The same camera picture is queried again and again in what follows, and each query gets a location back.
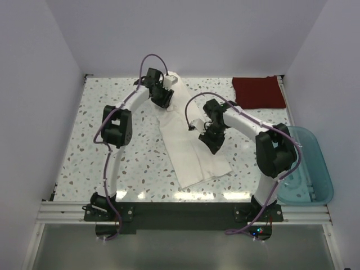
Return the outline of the folded dark red shirt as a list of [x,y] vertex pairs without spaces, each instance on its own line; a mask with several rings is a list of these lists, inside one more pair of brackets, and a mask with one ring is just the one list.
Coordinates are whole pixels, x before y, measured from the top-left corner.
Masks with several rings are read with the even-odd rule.
[[245,110],[285,109],[286,103],[276,76],[232,78],[236,103]]

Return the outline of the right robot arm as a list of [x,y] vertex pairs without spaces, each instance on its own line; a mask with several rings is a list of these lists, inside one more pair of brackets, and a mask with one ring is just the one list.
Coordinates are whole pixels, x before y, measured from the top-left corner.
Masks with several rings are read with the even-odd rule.
[[255,143],[256,164],[260,180],[251,197],[248,217],[262,215],[276,205],[280,181],[291,174],[301,162],[300,150],[285,124],[270,125],[247,114],[232,101],[219,103],[212,99],[203,106],[210,119],[200,131],[199,140],[216,154],[225,140],[226,129],[233,128]]

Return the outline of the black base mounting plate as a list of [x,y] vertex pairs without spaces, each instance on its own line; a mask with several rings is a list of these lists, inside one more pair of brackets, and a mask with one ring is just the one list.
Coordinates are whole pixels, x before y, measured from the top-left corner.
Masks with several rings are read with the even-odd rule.
[[251,225],[247,232],[266,240],[272,224],[283,222],[280,205],[272,205],[255,219],[258,210],[250,202],[117,202],[116,212],[102,202],[87,204],[84,221],[95,222],[97,236],[134,235],[140,230],[226,231]]

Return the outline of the aluminium frame rail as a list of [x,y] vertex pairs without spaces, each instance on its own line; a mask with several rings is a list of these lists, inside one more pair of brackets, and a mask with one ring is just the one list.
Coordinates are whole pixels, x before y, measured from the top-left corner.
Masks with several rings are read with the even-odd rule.
[[[37,223],[77,224],[84,223],[84,202],[45,201],[40,205]],[[285,225],[332,225],[326,206],[282,205]]]

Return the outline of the white t shirt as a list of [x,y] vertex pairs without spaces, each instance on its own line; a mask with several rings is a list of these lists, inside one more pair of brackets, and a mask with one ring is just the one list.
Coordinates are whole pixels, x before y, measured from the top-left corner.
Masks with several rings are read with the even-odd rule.
[[197,131],[189,131],[185,118],[185,106],[191,95],[181,77],[174,72],[178,82],[172,85],[174,91],[167,109],[158,109],[160,133],[175,170],[181,189],[221,177],[232,172],[223,154],[213,155],[198,139]]

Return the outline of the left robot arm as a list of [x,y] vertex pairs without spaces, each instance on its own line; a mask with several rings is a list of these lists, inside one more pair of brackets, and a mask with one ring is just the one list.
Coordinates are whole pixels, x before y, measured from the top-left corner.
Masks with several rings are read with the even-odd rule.
[[167,109],[174,95],[172,86],[177,82],[176,76],[149,68],[145,76],[133,83],[134,89],[124,100],[104,107],[101,126],[93,139],[95,144],[105,145],[108,149],[102,172],[104,192],[92,195],[92,210],[106,217],[120,217],[120,212],[115,208],[116,178],[125,146],[132,139],[133,113],[148,100],[161,109]]

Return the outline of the blue plastic bin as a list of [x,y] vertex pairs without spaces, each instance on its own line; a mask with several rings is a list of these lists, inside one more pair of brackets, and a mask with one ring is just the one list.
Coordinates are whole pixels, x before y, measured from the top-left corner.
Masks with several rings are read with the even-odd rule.
[[278,200],[292,206],[328,204],[334,188],[320,145],[315,135],[302,127],[289,127],[290,135],[300,144],[299,167],[285,178],[278,189]]

